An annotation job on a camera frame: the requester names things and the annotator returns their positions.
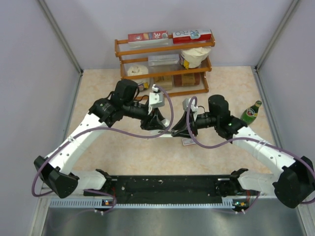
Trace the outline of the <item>small staple box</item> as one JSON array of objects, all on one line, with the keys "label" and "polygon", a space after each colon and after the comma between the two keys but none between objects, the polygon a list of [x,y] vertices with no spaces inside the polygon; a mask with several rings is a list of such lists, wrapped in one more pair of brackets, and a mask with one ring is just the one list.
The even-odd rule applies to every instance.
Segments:
[{"label": "small staple box", "polygon": [[195,145],[195,141],[191,138],[183,138],[182,139],[182,144],[183,146],[190,146],[190,145]]}]

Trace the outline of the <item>clear plastic box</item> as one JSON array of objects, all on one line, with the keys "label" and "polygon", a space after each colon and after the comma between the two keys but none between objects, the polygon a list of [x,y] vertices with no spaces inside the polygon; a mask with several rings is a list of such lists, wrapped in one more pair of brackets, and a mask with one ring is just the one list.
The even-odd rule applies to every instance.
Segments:
[{"label": "clear plastic box", "polygon": [[178,54],[148,56],[148,66],[152,73],[173,71],[178,68],[178,65]]}]

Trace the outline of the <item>red white toothpaste box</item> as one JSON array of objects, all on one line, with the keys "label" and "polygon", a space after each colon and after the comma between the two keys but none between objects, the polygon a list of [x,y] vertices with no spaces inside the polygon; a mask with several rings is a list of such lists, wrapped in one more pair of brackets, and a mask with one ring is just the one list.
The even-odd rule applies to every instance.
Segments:
[{"label": "red white toothpaste box", "polygon": [[172,33],[173,44],[209,41],[212,37],[210,29],[183,30]]}]

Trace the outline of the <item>wooden three-tier shelf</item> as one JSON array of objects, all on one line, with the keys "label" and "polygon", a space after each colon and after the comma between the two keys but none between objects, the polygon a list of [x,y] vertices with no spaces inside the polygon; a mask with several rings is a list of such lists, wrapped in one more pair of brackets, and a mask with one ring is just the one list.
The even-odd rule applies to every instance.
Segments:
[{"label": "wooden three-tier shelf", "polygon": [[196,68],[185,68],[181,63],[181,50],[199,47],[214,47],[215,38],[186,44],[173,44],[169,35],[169,45],[123,50],[128,40],[115,40],[115,56],[120,62],[120,78],[145,82],[152,85],[157,79],[171,79],[168,82],[170,96],[208,93],[207,73],[212,65],[207,56]]}]

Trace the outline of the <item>tan cardboard box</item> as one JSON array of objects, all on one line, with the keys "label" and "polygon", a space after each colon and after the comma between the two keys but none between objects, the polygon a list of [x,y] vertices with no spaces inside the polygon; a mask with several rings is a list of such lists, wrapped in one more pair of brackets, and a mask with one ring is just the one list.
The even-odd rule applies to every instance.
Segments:
[{"label": "tan cardboard box", "polygon": [[173,89],[173,76],[158,76],[154,77],[154,84],[159,85],[164,90]]}]

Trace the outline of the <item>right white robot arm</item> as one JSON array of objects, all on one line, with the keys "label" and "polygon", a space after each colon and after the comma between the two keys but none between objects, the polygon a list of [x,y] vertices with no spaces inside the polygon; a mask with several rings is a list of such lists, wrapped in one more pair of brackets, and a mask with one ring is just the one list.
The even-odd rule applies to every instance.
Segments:
[{"label": "right white robot arm", "polygon": [[[233,144],[247,151],[270,170],[268,174],[248,169],[233,172],[229,187],[234,194],[254,190],[276,196],[289,208],[314,203],[314,200],[307,199],[315,191],[315,171],[310,159],[299,157],[261,138],[244,121],[231,115],[229,103],[222,95],[210,96],[208,105],[209,111],[199,114],[197,98],[186,98],[183,101],[184,114],[174,130],[186,132],[196,144],[207,149]],[[210,127],[224,142],[206,146],[196,140],[198,130]]]}]

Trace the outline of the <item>brown brick-pattern box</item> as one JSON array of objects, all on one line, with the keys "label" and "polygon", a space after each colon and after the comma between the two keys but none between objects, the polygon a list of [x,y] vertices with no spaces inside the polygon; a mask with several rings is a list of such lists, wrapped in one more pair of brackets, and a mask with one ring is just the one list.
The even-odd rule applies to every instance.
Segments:
[{"label": "brown brick-pattern box", "polygon": [[200,84],[200,73],[189,73],[174,75],[174,86],[175,87],[189,87],[196,86]]}]

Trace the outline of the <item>green glass bottle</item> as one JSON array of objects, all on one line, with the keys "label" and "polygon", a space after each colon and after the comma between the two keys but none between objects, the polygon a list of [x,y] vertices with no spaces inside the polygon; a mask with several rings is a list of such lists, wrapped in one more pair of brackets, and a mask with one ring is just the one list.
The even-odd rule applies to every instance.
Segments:
[{"label": "green glass bottle", "polygon": [[257,118],[258,111],[261,105],[262,101],[256,101],[252,106],[243,111],[240,119],[244,121],[247,125],[252,124]]}]

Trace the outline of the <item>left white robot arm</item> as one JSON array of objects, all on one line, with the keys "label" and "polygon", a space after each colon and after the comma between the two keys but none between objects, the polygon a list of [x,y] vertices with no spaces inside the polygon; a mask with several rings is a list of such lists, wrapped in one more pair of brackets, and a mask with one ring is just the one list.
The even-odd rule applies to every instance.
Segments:
[{"label": "left white robot arm", "polygon": [[102,170],[73,172],[75,163],[86,149],[104,132],[120,132],[112,126],[123,117],[140,120],[143,130],[154,130],[157,138],[167,133],[173,119],[165,119],[159,111],[166,100],[170,100],[168,93],[160,86],[153,85],[152,92],[145,104],[136,100],[139,94],[135,81],[122,79],[106,98],[96,100],[89,108],[78,127],[64,140],[64,142],[50,154],[35,159],[37,170],[33,183],[41,179],[52,193],[63,199],[76,191],[96,190],[101,195],[111,191],[112,184],[109,176]]}]

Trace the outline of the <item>small white paper roll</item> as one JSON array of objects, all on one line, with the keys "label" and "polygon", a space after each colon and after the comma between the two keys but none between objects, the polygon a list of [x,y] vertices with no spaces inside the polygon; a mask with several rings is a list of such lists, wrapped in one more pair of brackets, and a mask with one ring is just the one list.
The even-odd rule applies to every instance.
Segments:
[{"label": "small white paper roll", "polygon": [[[145,65],[141,65],[141,64],[133,64],[127,70],[128,76],[145,75],[148,73],[149,73],[148,67]],[[138,84],[140,91],[145,91],[150,87],[151,79],[149,77],[147,77],[147,78],[136,79],[133,81],[135,81]]]}]

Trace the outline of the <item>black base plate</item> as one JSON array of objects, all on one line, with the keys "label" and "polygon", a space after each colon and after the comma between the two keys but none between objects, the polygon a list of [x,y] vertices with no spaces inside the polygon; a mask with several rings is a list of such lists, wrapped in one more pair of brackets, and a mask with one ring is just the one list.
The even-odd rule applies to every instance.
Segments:
[{"label": "black base plate", "polygon": [[99,190],[119,204],[211,204],[245,190],[230,175],[111,176]]}]

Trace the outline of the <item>red foil wrap box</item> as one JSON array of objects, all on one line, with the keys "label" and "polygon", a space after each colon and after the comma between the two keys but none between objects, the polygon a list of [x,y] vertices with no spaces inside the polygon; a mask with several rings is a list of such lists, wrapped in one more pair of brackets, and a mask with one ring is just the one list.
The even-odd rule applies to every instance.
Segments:
[{"label": "red foil wrap box", "polygon": [[168,45],[168,32],[166,30],[129,34],[127,43],[130,47],[146,47]]}]

